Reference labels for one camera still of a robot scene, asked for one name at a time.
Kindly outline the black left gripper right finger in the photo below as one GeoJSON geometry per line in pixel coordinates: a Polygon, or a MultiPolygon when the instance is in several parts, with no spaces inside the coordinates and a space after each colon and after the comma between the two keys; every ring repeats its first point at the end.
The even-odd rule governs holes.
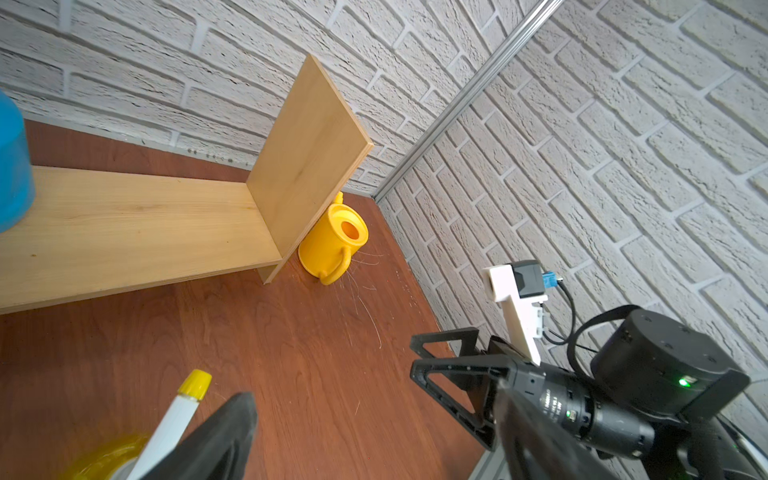
{"type": "Polygon", "coordinates": [[[538,407],[500,383],[496,435],[514,479],[612,479],[614,476],[538,407]]]}

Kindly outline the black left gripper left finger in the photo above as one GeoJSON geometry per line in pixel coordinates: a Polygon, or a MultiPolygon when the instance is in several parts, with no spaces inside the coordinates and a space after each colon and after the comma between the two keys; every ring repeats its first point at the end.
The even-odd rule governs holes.
{"type": "Polygon", "coordinates": [[[143,479],[243,479],[257,430],[250,392],[228,399],[143,479]]]}

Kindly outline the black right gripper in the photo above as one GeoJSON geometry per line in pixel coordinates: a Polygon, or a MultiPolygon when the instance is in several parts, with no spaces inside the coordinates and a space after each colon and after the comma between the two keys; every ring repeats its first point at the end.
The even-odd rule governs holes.
{"type": "Polygon", "coordinates": [[[410,349],[419,358],[410,377],[486,450],[496,443],[493,405],[500,387],[521,392],[536,404],[540,397],[540,367],[521,357],[502,337],[492,335],[479,351],[479,329],[459,328],[417,334],[410,349]],[[457,347],[455,358],[436,358],[428,347],[457,347]]]}

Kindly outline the yellow spray bottle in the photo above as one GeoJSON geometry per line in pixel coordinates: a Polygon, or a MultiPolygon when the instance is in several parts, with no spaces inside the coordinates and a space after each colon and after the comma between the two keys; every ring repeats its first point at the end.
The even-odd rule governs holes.
{"type": "Polygon", "coordinates": [[[193,370],[151,435],[132,435],[76,461],[63,479],[142,479],[180,442],[204,399],[212,375],[193,370]]]}

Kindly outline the yellow watering can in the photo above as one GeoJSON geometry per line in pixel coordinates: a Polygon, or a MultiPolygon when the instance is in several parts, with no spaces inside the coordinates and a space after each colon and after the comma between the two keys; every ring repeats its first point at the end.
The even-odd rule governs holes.
{"type": "Polygon", "coordinates": [[[309,274],[330,285],[346,273],[352,257],[368,239],[365,221],[344,204],[339,192],[300,243],[299,260],[309,274]]]}

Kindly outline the blue pressure sprayer bottle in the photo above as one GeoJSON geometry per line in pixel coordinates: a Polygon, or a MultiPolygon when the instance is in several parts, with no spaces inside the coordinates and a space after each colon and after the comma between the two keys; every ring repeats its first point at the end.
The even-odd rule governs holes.
{"type": "Polygon", "coordinates": [[[1,231],[16,225],[35,199],[24,118],[16,104],[1,93],[1,231]]]}

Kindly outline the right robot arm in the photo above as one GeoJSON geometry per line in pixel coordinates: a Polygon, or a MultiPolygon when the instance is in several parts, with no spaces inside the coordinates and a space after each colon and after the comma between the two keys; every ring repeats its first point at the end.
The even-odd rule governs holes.
{"type": "Polygon", "coordinates": [[[638,460],[651,479],[763,479],[767,456],[723,409],[749,376],[708,335],[624,305],[593,319],[617,328],[588,368],[535,365],[500,337],[463,328],[416,335],[412,380],[516,479],[606,479],[604,461],[638,460]]]}

